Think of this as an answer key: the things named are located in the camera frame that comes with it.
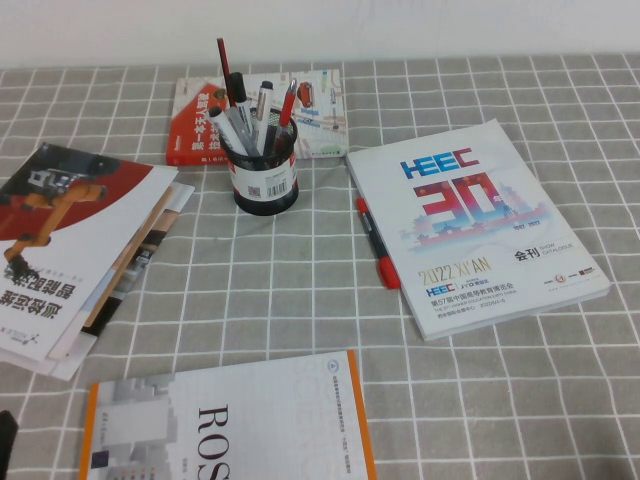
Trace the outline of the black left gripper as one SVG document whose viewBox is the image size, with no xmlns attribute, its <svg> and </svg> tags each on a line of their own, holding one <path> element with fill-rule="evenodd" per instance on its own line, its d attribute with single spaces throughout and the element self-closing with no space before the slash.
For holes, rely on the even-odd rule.
<svg viewBox="0 0 640 480">
<path fill-rule="evenodd" d="M 17 436 L 19 425 L 9 410 L 0 412 L 0 455 L 1 463 L 8 464 Z"/>
</svg>

